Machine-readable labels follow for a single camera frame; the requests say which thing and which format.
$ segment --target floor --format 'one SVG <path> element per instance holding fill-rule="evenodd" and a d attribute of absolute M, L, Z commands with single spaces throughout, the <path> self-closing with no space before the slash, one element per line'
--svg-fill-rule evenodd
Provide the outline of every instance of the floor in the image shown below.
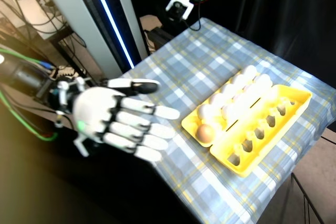
<path fill-rule="evenodd" d="M 336 133 L 328 129 L 324 137 L 336 142 Z M 336 223 L 336 145 L 320 138 L 294 169 L 308 197 L 326 224 Z M 290 178 L 278 189 L 260 217 L 258 224 L 279 223 L 281 210 Z M 303 194 L 294 183 L 287 203 L 283 223 L 299 224 L 304 221 Z M 319 223 L 310 209 L 310 223 Z"/>

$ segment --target table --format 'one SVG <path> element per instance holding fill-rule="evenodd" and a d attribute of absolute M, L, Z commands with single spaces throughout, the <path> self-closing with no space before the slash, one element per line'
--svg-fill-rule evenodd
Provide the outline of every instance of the table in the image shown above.
<path fill-rule="evenodd" d="M 181 112 L 175 121 L 154 119 L 177 135 L 153 166 L 188 209 L 204 223 L 256 223 L 296 163 L 336 119 L 336 90 L 206 18 L 201 24 L 200 31 L 184 31 L 123 77 L 161 82 L 157 93 L 138 99 Z M 313 97 L 278 144 L 241 178 L 201 147 L 181 120 L 247 65 L 270 75 L 274 84 L 310 90 Z"/>

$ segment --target egg carton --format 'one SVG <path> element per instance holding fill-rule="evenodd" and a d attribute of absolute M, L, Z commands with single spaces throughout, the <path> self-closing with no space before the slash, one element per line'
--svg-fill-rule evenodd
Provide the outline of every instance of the egg carton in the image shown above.
<path fill-rule="evenodd" d="M 258 165 L 295 123 L 308 107 L 312 96 L 310 92 L 288 86 L 275 85 L 270 87 L 271 82 L 268 81 L 267 77 L 262 77 L 265 83 L 258 85 L 261 76 L 263 75 L 256 73 L 253 80 L 248 81 L 242 91 L 238 90 L 231 100 L 225 101 L 220 109 L 215 110 L 217 112 L 213 117 L 208 117 L 207 114 L 203 115 L 198 110 L 206 104 L 214 105 L 213 103 L 216 101 L 214 98 L 205 100 L 182 121 L 182 126 L 190 135 L 202 146 L 211 146 L 210 153 L 242 177 L 247 176 Z M 225 85 L 235 84 L 234 77 Z M 234 97 L 244 93 L 249 94 L 246 96 L 248 98 L 246 100 L 242 99 L 244 102 L 235 104 L 239 99 L 235 101 Z M 229 110 L 228 105 L 240 110 Z M 209 135 L 211 141 L 205 143 L 204 137 Z"/>

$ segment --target tablecloth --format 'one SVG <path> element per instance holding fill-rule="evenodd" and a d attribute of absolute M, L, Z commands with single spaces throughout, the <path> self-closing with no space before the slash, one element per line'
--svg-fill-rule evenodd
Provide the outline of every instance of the tablecloth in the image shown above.
<path fill-rule="evenodd" d="M 188 209 L 204 223 L 256 223 L 295 164 L 336 118 L 336 90 L 254 43 L 202 18 L 123 76 L 148 78 L 160 90 L 138 99 L 178 109 L 181 117 L 154 119 L 176 130 L 154 168 Z M 304 114 L 253 172 L 241 178 L 201 147 L 181 120 L 247 65 L 270 75 L 274 84 L 310 90 Z"/>

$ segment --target blue checkered tablecloth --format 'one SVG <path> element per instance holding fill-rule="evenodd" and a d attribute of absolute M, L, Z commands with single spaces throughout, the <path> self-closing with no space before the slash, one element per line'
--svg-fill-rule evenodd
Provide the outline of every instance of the blue checkered tablecloth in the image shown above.
<path fill-rule="evenodd" d="M 139 99 L 181 112 L 168 122 L 177 135 L 154 167 L 180 200 L 204 223 L 256 223 L 278 187 L 336 118 L 336 90 L 309 73 L 229 30 L 202 18 L 200 31 L 184 31 L 124 74 L 161 82 Z M 310 90 L 305 113 L 246 178 L 219 163 L 182 127 L 181 120 L 247 65 L 270 75 L 274 84 Z"/>

